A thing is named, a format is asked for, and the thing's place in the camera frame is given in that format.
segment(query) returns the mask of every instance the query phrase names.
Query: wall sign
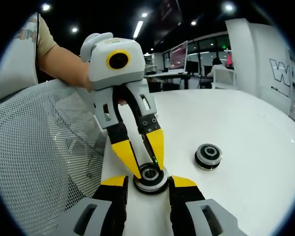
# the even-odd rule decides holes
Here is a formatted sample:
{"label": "wall sign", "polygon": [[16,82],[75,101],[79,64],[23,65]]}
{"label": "wall sign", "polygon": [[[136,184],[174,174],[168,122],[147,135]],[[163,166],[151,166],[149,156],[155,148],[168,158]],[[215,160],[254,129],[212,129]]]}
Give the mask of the wall sign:
{"label": "wall sign", "polygon": [[276,61],[274,59],[270,59],[270,64],[272,67],[274,79],[279,82],[282,82],[283,80],[283,83],[286,86],[290,87],[291,86],[291,79],[289,75],[290,66],[285,65],[283,62]]}

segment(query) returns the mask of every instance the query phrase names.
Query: white chair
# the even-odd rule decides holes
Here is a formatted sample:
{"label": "white chair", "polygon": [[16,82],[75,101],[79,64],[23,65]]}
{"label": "white chair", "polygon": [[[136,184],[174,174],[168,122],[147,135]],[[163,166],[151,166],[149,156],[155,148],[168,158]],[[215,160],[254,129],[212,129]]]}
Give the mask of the white chair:
{"label": "white chair", "polygon": [[259,98],[289,115],[291,100],[287,96],[270,88],[259,87]]}
{"label": "white chair", "polygon": [[226,68],[214,68],[212,89],[236,89],[235,71]]}

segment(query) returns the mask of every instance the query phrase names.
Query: black ceiling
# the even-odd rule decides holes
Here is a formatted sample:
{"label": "black ceiling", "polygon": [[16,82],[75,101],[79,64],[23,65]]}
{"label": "black ceiling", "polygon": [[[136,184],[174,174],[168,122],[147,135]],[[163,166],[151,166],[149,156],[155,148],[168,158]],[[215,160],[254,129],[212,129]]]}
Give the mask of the black ceiling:
{"label": "black ceiling", "polygon": [[[99,0],[99,1],[49,1],[52,6],[41,15],[47,22],[55,41],[79,54],[81,44],[91,33],[112,32],[116,37],[131,38],[143,12],[150,12],[145,25],[136,39],[143,52],[150,48],[163,52],[185,40],[226,31],[225,20],[246,18],[250,22],[266,24],[266,20],[256,12],[248,1],[232,1],[236,12],[225,15],[221,0],[178,0],[182,13],[182,24],[166,36],[163,43],[155,47],[153,42],[153,12],[161,0]],[[196,26],[190,23],[197,20]],[[77,26],[79,31],[72,34],[70,29]]]}

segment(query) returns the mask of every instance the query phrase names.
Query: red object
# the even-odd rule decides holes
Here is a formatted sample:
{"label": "red object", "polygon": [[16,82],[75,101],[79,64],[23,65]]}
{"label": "red object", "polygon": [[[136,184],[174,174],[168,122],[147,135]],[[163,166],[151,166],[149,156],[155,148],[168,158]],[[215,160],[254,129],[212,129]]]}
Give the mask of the red object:
{"label": "red object", "polygon": [[232,61],[231,54],[227,53],[227,66],[230,66],[232,64],[233,64],[233,61]]}

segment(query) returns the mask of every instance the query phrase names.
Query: person's arm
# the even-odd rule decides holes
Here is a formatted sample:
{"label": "person's arm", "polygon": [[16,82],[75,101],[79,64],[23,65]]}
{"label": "person's arm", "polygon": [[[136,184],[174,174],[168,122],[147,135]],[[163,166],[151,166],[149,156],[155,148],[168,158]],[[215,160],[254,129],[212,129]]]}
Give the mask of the person's arm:
{"label": "person's arm", "polygon": [[84,63],[77,55],[60,47],[51,36],[44,19],[39,16],[38,64],[48,75],[72,86],[91,91],[89,63]]}
{"label": "person's arm", "polygon": [[212,66],[210,73],[208,73],[206,76],[213,77],[213,69],[214,69],[214,66]]}

